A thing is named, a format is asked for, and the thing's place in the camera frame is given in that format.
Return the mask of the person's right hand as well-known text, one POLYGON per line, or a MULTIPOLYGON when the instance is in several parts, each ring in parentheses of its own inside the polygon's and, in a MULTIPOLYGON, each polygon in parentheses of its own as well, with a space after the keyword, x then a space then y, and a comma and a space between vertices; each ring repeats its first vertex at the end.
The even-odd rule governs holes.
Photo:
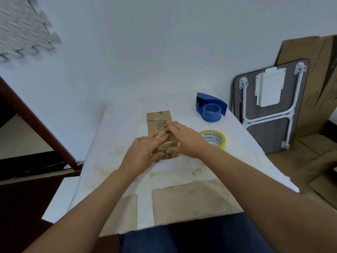
POLYGON ((202 152, 211 147, 211 144, 198 132, 177 121, 164 125, 164 131, 171 132, 175 136, 181 147, 180 154, 200 158, 202 152))

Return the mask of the white paper table cover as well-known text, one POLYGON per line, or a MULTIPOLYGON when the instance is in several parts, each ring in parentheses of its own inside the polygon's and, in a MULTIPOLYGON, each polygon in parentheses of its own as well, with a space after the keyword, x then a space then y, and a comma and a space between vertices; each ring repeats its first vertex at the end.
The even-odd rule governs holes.
MULTIPOLYGON (((148 135, 146 114, 157 111, 170 111, 173 120, 197 132, 222 133, 226 152, 299 192, 229 109, 218 122, 205 122, 196 111, 196 95, 196 91, 188 91, 109 104, 67 211, 120 166, 135 138, 148 135)), ((100 236, 241 212, 236 199, 208 167, 198 159, 179 155, 154 163, 131 183, 100 236)))

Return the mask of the person's blue jeans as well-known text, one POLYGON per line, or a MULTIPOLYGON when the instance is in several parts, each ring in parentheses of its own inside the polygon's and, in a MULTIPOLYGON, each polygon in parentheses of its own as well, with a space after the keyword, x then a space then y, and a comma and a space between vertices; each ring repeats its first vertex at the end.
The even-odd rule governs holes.
POLYGON ((119 253, 274 253, 244 213, 119 235, 119 253))

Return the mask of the large brown cardboard sheet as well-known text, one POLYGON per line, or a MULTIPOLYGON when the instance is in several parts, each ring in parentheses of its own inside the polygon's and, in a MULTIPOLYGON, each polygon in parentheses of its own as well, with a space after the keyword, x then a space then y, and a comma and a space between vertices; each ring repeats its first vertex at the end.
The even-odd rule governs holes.
POLYGON ((308 59, 295 138, 318 133, 337 107, 337 34, 283 41, 276 65, 308 59))

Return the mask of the blue tape dispenser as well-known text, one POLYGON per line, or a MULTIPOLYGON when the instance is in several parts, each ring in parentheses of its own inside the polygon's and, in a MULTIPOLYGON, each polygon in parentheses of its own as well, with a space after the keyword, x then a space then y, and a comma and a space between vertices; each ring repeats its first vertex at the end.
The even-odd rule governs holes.
POLYGON ((196 96, 196 111, 206 122, 218 122, 226 115, 228 105, 223 100, 198 92, 196 96))

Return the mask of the grey folding table white legs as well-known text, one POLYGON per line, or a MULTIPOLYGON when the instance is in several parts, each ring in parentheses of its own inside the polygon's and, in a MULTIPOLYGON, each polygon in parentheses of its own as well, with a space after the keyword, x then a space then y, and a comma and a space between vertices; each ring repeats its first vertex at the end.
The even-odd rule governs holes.
POLYGON ((293 143, 309 68, 299 59, 234 78, 234 115, 265 154, 293 143))

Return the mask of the person's left forearm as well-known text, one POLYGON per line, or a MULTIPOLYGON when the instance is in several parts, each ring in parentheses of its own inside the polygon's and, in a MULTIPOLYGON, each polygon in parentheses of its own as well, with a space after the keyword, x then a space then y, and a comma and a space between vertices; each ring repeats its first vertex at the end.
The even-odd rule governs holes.
POLYGON ((90 253, 119 200, 146 169, 120 166, 23 253, 90 253))

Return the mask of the small brown cardboard box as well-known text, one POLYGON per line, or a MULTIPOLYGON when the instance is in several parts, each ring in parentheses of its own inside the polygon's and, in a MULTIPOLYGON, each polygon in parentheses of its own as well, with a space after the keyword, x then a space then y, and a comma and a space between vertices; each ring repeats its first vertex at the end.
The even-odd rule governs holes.
MULTIPOLYGON (((146 116, 149 135, 155 131, 158 131, 158 134, 162 133, 164 131, 164 125, 172 122, 170 111, 147 113, 146 116)), ((178 146, 178 141, 175 136, 171 132, 168 132, 167 134, 169 135, 168 139, 152 152, 163 152, 164 155, 161 157, 161 160, 169 160, 178 157, 178 154, 167 153, 168 148, 178 146)))

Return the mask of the grey foam puzzle mat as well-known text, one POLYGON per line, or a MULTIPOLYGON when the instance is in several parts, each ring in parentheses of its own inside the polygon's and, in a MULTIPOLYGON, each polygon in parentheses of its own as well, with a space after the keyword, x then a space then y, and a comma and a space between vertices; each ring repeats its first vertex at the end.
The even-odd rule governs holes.
POLYGON ((36 12, 32 3, 37 0, 0 0, 0 62, 21 58, 22 51, 35 55, 39 51, 52 50, 52 42, 61 43, 57 33, 50 33, 51 25, 43 11, 36 12))

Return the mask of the dark brown wooden frame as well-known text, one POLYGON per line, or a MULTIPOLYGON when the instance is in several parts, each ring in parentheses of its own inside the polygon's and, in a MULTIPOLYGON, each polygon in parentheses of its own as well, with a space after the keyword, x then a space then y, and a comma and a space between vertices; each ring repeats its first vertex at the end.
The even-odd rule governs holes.
POLYGON ((15 112, 74 170, 82 170, 84 161, 76 161, 32 110, 0 76, 0 96, 15 112))

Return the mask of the person's right forearm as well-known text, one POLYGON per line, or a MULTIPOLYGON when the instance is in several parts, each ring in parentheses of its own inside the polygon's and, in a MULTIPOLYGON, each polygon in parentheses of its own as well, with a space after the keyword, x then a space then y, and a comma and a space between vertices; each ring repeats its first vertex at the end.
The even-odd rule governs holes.
POLYGON ((337 214, 205 143, 198 158, 278 253, 337 253, 337 214))

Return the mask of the flattened brown cardboard pieces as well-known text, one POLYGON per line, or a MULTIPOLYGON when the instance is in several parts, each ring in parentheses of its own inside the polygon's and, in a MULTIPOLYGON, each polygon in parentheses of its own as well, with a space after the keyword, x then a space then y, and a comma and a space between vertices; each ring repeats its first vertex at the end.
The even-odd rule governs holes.
POLYGON ((266 156, 300 194, 337 213, 337 142, 313 134, 295 139, 289 149, 266 156))

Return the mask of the yellow tape roll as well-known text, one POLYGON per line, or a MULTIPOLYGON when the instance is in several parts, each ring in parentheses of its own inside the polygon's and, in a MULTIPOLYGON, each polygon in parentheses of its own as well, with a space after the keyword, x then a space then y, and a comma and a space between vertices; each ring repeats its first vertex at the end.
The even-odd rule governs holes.
POLYGON ((226 138, 221 132, 208 129, 199 133, 207 140, 209 144, 215 145, 222 150, 225 150, 226 138))

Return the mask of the person's left hand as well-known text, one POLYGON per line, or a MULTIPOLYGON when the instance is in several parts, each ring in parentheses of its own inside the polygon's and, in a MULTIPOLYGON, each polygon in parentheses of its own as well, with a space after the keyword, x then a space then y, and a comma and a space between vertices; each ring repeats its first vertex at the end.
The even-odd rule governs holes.
POLYGON ((169 135, 166 132, 158 134, 158 131, 134 140, 127 150, 118 171, 134 180, 145 172, 154 162, 161 158, 151 158, 151 153, 163 144, 169 135))

